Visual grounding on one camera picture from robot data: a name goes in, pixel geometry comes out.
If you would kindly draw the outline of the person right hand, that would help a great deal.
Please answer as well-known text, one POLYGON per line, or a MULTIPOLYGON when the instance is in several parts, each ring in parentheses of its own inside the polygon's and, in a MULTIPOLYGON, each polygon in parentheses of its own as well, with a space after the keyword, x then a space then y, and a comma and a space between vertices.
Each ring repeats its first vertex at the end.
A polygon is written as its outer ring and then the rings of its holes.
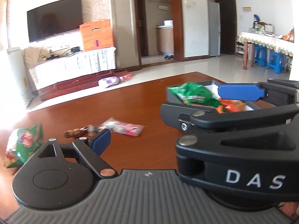
POLYGON ((279 209, 289 218, 298 217, 298 202, 281 202, 279 204, 279 209))

